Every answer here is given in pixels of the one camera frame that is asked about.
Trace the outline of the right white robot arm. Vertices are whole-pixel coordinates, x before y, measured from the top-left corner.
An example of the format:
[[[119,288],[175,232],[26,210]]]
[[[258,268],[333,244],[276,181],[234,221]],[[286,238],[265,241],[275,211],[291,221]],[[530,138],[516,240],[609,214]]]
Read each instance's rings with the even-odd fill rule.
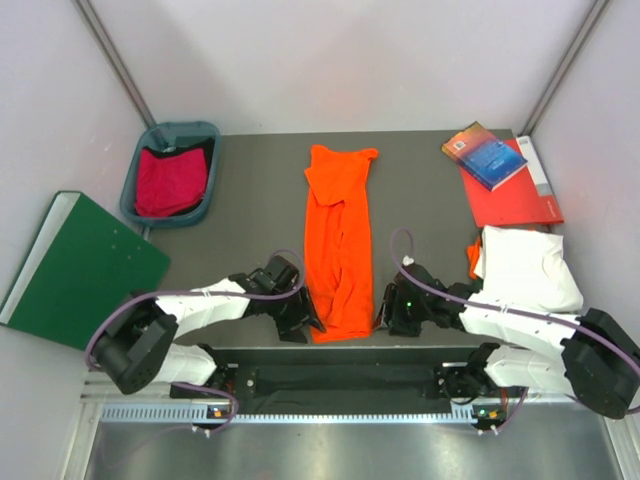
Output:
[[[611,419],[637,412],[639,348],[606,312],[563,315],[509,308],[475,285],[433,282],[425,291],[402,275],[387,285],[374,326],[417,337],[425,322],[487,337],[462,366],[435,370],[441,392],[472,401],[520,387],[566,395]]]

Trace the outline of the orange t-shirt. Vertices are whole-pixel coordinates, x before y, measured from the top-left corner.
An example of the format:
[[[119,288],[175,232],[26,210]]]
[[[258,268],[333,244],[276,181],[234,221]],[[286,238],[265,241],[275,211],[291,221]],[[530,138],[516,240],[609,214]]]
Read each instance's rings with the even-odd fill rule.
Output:
[[[376,149],[310,151],[305,216],[306,283],[324,329],[316,344],[364,338],[372,333],[374,275],[367,180]]]

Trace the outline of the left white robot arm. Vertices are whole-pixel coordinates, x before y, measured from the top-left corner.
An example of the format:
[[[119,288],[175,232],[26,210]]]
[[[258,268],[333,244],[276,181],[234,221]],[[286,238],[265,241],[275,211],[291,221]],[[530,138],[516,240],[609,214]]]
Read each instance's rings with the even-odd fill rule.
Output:
[[[306,326],[326,331],[295,268],[280,273],[258,268],[200,289],[130,299],[91,337],[86,361],[125,395],[171,383],[216,396],[226,387],[227,374],[213,352],[205,345],[179,345],[176,339],[206,326],[260,315],[274,320],[279,338],[286,342],[304,343]]]

